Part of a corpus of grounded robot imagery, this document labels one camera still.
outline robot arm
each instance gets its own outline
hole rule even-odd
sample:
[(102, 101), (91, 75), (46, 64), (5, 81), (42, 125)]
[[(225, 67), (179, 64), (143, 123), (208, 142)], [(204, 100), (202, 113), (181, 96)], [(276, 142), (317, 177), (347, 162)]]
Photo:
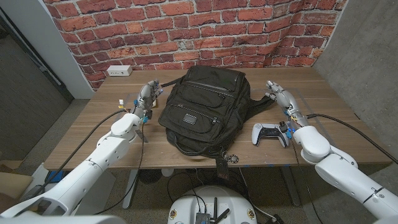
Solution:
[(81, 164), (48, 192), (11, 207), (1, 217), (16, 217), (35, 207), (39, 208), (36, 211), (39, 215), (70, 215), (101, 174), (126, 155), (147, 112), (162, 93), (158, 89), (158, 80), (144, 85), (135, 108), (111, 126), (111, 131), (98, 141), (96, 149)]
[(268, 96), (275, 100), (288, 116), (293, 138), (301, 144), (301, 156), (315, 165), (318, 175), (337, 189), (362, 203), (378, 219), (398, 215), (398, 197), (370, 179), (358, 169), (349, 154), (331, 146), (315, 127), (303, 116), (293, 95), (280, 85), (268, 81), (272, 91)]

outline white power outlet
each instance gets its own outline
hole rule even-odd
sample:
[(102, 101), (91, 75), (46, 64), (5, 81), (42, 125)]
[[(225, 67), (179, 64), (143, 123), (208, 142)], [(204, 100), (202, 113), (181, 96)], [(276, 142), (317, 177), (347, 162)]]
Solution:
[(109, 76), (129, 76), (132, 72), (130, 65), (111, 65), (107, 69)]

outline white game controller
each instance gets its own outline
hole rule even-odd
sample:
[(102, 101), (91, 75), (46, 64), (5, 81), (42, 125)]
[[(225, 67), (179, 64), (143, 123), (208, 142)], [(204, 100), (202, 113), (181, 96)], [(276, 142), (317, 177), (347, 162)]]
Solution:
[(251, 142), (258, 146), (261, 137), (278, 137), (283, 147), (289, 145), (286, 134), (280, 131), (279, 124), (255, 124), (251, 133)]

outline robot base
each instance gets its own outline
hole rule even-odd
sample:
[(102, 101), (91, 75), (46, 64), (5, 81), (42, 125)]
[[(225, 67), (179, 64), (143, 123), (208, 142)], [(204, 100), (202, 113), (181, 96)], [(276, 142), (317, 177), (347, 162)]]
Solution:
[[(219, 223), (229, 224), (257, 224), (256, 215), (252, 205), (242, 195), (237, 192), (222, 186), (206, 185), (195, 188), (195, 192), (201, 197), (205, 203), (206, 213), (214, 218), (215, 213), (215, 198), (217, 201), (217, 217), (220, 216), (226, 209), (229, 213)], [(190, 190), (185, 195), (193, 195)], [(200, 210), (205, 212), (205, 206), (199, 199)], [(176, 200), (169, 212), (168, 224), (183, 224), (183, 223), (196, 223), (197, 213), (199, 211), (198, 201), (195, 196), (181, 197)]]

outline brick wall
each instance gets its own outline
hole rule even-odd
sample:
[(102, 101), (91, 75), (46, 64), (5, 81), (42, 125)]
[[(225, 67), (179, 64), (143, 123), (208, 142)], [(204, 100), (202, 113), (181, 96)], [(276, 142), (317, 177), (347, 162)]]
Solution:
[(94, 89), (135, 70), (311, 66), (345, 0), (44, 0)]

